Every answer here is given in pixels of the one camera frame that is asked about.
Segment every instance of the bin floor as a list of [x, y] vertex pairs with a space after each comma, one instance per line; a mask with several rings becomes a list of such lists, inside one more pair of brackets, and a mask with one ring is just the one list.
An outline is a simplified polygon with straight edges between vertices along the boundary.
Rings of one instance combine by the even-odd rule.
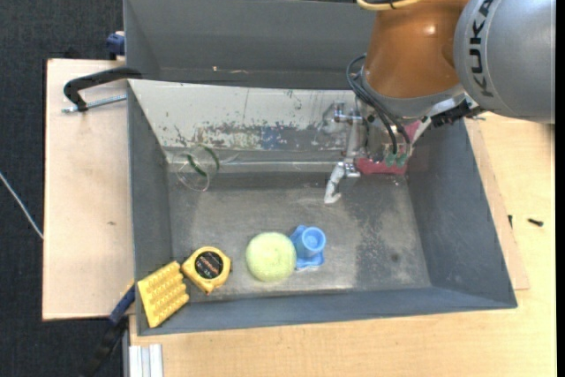
[[[168, 180], [173, 259], [205, 245], [232, 259], [228, 281], [209, 296], [189, 285], [192, 303], [430, 285], [405, 177], [363, 177], [331, 206], [320, 174], [292, 186], [288, 177], [250, 183], [220, 173], [208, 192], [190, 191], [171, 172]], [[245, 264], [249, 241], [266, 231], [289, 235], [300, 224], [324, 230], [325, 263], [277, 283], [255, 280]]]

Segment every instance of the gray bin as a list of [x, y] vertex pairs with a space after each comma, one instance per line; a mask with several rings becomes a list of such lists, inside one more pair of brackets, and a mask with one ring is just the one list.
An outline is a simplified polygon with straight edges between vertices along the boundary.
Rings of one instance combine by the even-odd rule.
[[[343, 187], [334, 206], [323, 204], [343, 137], [304, 145], [319, 140], [299, 118], [305, 111], [316, 117], [330, 97], [352, 102], [344, 68], [365, 51], [371, 13], [283, 0], [124, 0], [124, 13], [128, 66], [146, 79], [174, 82], [128, 87], [135, 278], [182, 263], [204, 245], [233, 260], [230, 278], [210, 296], [187, 281], [189, 305], [158, 328], [148, 327], [136, 304], [140, 335], [516, 306], [463, 123], [426, 132], [405, 176], [362, 176]], [[297, 149], [255, 149], [193, 133], [219, 111], [241, 118], [234, 94], [247, 87], [267, 89], [249, 91], [259, 107], [263, 95], [274, 96], [270, 117], [256, 127], [238, 119], [227, 132], [216, 119], [207, 129], [257, 139], [279, 115]], [[314, 108], [306, 99], [321, 101]], [[229, 162], [206, 192], [186, 190], [171, 170], [171, 154], [199, 140]], [[290, 234], [299, 224], [326, 232], [326, 263], [284, 282], [254, 281], [245, 268], [248, 241], [268, 230]]]

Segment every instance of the white cable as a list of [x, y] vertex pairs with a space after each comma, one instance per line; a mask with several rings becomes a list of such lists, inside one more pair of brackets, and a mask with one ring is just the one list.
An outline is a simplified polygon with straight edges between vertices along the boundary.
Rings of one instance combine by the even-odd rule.
[[29, 214], [29, 212], [27, 211], [26, 206], [24, 205], [24, 203], [19, 199], [19, 196], [14, 192], [14, 189], [11, 188], [10, 183], [8, 182], [8, 180], [4, 177], [4, 175], [2, 174], [2, 171], [0, 171], [0, 179], [2, 179], [2, 182], [4, 183], [4, 185], [6, 186], [6, 188], [8, 189], [8, 191], [11, 193], [11, 195], [14, 197], [14, 199], [18, 202], [19, 206], [21, 207], [21, 210], [24, 211], [24, 214], [27, 217], [27, 220], [29, 220], [29, 222], [32, 224], [32, 226], [34, 227], [35, 232], [37, 232], [37, 234], [39, 235], [40, 238], [43, 238], [43, 233], [41, 232], [41, 230], [39, 229], [39, 227], [37, 226], [37, 223], [35, 223], [35, 220], [33, 219], [33, 217]]

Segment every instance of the yellow toy block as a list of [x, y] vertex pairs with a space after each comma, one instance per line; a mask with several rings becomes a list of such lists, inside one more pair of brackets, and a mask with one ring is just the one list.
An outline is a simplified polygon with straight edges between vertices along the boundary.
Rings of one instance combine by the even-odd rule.
[[139, 280], [138, 289], [151, 328], [161, 325], [189, 299], [176, 261]]

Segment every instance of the blue plastic toy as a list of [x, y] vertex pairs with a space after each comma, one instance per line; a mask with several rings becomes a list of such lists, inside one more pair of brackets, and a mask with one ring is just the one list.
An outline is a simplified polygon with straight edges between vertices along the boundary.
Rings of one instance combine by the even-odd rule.
[[300, 225], [290, 235], [290, 240], [297, 249], [297, 270], [315, 268], [324, 263], [326, 235], [320, 228]]

